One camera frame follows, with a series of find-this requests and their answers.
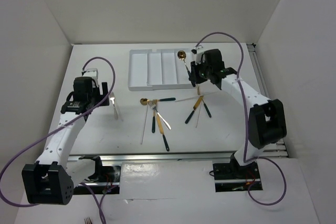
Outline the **gold spoon green handle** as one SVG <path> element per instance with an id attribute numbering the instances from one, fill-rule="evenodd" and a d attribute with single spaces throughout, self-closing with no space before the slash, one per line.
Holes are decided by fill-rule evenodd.
<path id="1" fill-rule="evenodd" d="M 179 58 L 179 60 L 183 61 L 184 63 L 184 66 L 185 66 L 185 69 L 187 71 L 187 75 L 188 75 L 188 81 L 190 81 L 190 75 L 191 75 L 191 72 L 186 64 L 186 52 L 184 50 L 179 50 L 177 52 L 177 57 Z"/>
<path id="2" fill-rule="evenodd" d="M 153 100 L 150 100 L 150 99 L 147 99 L 147 98 L 141 98 L 140 103 L 142 105 L 147 105 L 149 102 L 156 103 L 156 102 L 160 102 L 160 101 L 165 102 L 165 101 L 175 101 L 175 100 L 176 100 L 176 98 L 163 98 L 163 99 L 153 99 Z"/>

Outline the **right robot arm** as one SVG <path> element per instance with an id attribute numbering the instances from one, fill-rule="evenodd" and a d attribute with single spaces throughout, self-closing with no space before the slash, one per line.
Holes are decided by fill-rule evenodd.
<path id="1" fill-rule="evenodd" d="M 189 81 L 193 86 L 210 81 L 220 90 L 231 95 L 243 106 L 247 139 L 233 154 L 229 172 L 235 178 L 247 172 L 247 165 L 254 162 L 265 146 L 277 143 L 287 135 L 283 103 L 260 94 L 232 67 L 225 67 L 219 49 L 192 49 L 191 73 Z"/>

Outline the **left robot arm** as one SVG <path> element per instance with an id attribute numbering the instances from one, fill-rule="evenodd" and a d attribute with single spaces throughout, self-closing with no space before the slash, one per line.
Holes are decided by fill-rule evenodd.
<path id="1" fill-rule="evenodd" d="M 98 82 L 96 71 L 77 77 L 73 92 L 61 107 L 57 132 L 33 164 L 26 164 L 22 178 L 27 200 L 31 204 L 67 205 L 74 189 L 86 178 L 93 182 L 103 177 L 99 156 L 82 156 L 67 167 L 72 147 L 93 108 L 109 105 L 106 82 Z"/>

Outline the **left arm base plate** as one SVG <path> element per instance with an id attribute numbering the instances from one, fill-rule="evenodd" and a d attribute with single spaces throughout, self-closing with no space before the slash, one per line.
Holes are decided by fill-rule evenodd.
<path id="1" fill-rule="evenodd" d="M 68 163 L 66 172 L 75 185 L 73 194 L 90 194 L 89 190 L 82 183 L 86 184 L 97 195 L 103 195 L 109 189 L 108 194 L 119 194 L 121 165 L 102 165 L 99 169 L 96 172 L 93 161 Z"/>

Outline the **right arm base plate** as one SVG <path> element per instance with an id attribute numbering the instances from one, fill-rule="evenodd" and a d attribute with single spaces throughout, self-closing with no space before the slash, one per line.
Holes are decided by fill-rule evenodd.
<path id="1" fill-rule="evenodd" d="M 234 192 L 250 190 L 263 190 L 257 163 L 247 168 L 234 171 L 229 163 L 215 163 L 209 175 L 214 178 L 215 191 Z"/>

